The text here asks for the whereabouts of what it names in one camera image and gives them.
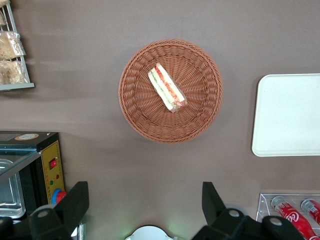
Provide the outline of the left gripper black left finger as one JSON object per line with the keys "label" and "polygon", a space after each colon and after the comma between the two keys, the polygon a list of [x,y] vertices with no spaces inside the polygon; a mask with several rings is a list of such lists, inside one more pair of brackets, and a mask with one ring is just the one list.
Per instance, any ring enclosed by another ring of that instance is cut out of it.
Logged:
{"label": "left gripper black left finger", "polygon": [[71,240],[72,233],[89,209],[89,186],[79,181],[55,206],[44,205],[29,217],[33,240]]}

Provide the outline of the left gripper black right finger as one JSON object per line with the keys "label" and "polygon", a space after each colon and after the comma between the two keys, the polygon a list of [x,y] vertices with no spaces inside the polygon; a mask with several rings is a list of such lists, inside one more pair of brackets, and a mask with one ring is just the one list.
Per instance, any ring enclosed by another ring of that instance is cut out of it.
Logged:
{"label": "left gripper black right finger", "polygon": [[287,219],[266,216],[255,221],[237,208],[227,208],[212,182],[202,183],[202,211],[206,220],[194,240],[303,240]]}

